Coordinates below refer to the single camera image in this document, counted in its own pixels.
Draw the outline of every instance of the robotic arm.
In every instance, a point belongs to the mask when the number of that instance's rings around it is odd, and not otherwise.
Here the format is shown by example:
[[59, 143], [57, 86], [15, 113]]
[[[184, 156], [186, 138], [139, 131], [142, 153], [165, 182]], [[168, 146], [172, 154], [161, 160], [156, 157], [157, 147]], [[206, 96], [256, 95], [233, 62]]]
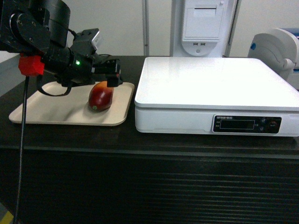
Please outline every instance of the robotic arm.
[[40, 92], [46, 94], [44, 73], [53, 74], [67, 92], [72, 86], [93, 84], [93, 74], [105, 73], [109, 87], [122, 84], [119, 60], [103, 62], [96, 54], [98, 29], [71, 31], [73, 45], [66, 47], [70, 9], [61, 0], [30, 0], [28, 8], [19, 0], [1, 0], [0, 10], [0, 50], [21, 54], [21, 73], [38, 76]]

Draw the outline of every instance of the digital scale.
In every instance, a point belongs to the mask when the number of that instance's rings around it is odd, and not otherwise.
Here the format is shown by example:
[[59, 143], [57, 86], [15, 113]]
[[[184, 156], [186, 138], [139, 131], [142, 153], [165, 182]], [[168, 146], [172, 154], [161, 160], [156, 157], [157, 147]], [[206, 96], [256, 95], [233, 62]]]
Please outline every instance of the digital scale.
[[148, 57], [135, 125], [144, 133], [299, 136], [299, 93], [259, 59]]

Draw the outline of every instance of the plastic tray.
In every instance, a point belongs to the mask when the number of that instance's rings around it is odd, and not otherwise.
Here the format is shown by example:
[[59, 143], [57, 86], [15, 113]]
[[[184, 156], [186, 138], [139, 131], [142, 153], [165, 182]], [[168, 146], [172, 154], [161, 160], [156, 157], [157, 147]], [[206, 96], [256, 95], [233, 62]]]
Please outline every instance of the plastic tray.
[[[72, 88], [64, 97], [49, 97], [35, 92], [27, 101], [27, 124], [116, 126], [127, 118], [128, 108], [135, 86], [123, 83], [115, 87], [111, 107], [98, 112], [88, 105], [93, 85]], [[48, 83], [43, 89], [51, 94], [61, 94], [65, 88], [56, 82]], [[22, 105], [16, 108], [9, 119], [21, 123]]]

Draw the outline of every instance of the white machine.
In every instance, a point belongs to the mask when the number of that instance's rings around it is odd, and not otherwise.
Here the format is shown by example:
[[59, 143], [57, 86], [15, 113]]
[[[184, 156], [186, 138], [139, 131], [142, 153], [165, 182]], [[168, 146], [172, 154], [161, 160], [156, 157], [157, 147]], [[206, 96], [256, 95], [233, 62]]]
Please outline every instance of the white machine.
[[299, 93], [254, 58], [148, 57], [135, 125], [145, 133], [299, 136]]
[[271, 29], [255, 35], [248, 57], [258, 58], [299, 90], [299, 29]]
[[170, 56], [222, 57], [237, 0], [172, 0]]

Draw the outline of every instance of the red connector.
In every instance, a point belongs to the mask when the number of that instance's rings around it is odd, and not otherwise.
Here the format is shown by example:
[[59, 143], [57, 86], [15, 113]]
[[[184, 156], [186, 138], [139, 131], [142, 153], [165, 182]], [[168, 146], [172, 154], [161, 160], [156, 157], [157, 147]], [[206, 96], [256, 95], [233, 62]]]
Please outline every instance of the red connector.
[[41, 62], [41, 56], [24, 56], [21, 54], [19, 60], [19, 69], [22, 75], [38, 76], [43, 75], [45, 64]]

